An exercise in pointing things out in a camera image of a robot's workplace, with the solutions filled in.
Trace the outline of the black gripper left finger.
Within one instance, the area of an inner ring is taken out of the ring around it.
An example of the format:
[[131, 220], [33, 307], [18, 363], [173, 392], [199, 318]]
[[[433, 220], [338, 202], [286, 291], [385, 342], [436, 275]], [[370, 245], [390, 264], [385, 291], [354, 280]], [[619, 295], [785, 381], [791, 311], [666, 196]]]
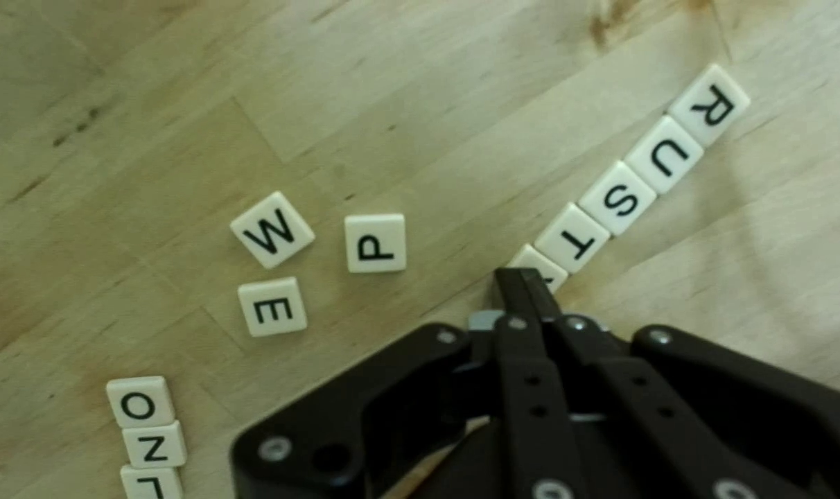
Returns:
[[419, 461], [454, 451], [407, 499], [494, 499], [490, 339], [425, 324], [230, 446], [237, 499], [381, 499]]

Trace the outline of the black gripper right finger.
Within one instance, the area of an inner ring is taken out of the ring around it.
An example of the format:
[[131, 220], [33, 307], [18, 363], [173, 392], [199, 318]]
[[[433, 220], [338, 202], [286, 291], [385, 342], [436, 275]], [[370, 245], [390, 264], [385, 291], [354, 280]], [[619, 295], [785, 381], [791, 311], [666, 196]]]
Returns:
[[497, 275], [505, 311], [557, 372], [620, 472], [657, 499], [840, 499], [840, 392], [677, 328], [620, 342], [557, 307], [533, 268]]

